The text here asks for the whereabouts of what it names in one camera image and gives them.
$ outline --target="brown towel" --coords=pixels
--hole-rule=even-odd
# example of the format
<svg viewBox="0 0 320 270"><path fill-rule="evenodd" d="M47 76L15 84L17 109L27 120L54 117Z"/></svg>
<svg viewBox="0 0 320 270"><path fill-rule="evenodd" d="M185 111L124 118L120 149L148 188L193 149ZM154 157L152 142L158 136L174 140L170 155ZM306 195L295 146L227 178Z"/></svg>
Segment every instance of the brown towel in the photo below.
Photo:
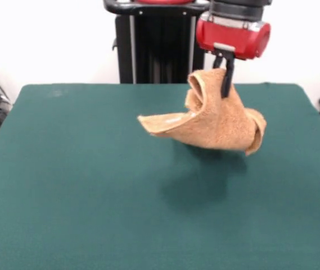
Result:
<svg viewBox="0 0 320 270"><path fill-rule="evenodd" d="M158 137L171 137L207 149L256 152L267 122L263 115L245 108L234 86L221 98L220 86L225 70L197 70L188 77L185 107L188 112L139 116L145 130Z"/></svg>

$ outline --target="green table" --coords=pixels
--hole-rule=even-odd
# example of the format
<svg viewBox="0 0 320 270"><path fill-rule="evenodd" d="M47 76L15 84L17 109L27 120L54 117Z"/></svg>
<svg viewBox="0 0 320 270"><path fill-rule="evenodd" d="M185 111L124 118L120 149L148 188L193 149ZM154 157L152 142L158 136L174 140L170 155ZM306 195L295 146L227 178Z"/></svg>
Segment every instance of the green table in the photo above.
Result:
<svg viewBox="0 0 320 270"><path fill-rule="evenodd" d="M149 136L187 85L26 86L0 130L0 269L320 269L320 116L291 84L238 85L262 148Z"/></svg>

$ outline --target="red robot part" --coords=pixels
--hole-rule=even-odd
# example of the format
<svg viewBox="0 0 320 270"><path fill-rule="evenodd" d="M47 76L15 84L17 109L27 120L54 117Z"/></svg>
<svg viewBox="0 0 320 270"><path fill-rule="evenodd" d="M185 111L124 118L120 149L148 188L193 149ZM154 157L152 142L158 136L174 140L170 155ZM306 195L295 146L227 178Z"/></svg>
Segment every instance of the red robot part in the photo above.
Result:
<svg viewBox="0 0 320 270"><path fill-rule="evenodd" d="M230 51L235 54L235 58L246 60L262 55L270 32L271 26L268 23L234 21L205 15L198 20L196 39L204 50Z"/></svg>

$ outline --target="orange towel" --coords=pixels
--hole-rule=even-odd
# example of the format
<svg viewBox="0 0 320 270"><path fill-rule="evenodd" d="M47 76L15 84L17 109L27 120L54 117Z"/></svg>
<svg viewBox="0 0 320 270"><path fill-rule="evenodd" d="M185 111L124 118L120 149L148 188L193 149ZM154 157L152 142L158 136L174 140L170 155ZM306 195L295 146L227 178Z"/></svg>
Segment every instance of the orange towel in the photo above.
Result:
<svg viewBox="0 0 320 270"><path fill-rule="evenodd" d="M185 144L207 149L256 152L267 122L263 115L245 108L234 86L221 98L225 70L197 70L188 77L187 112L139 116L145 130L158 137L170 137Z"/></svg>

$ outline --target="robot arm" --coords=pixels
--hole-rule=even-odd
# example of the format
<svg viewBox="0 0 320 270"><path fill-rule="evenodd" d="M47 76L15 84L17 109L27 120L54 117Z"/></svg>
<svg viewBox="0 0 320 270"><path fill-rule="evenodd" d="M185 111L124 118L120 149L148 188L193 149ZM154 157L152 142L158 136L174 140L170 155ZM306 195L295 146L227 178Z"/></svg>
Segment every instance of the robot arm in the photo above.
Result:
<svg viewBox="0 0 320 270"><path fill-rule="evenodd" d="M196 28L199 46L216 55L213 68L226 59L226 74L221 86L227 97L232 82L235 59L260 57L269 41L271 26L262 22L264 6L271 0L211 0Z"/></svg>

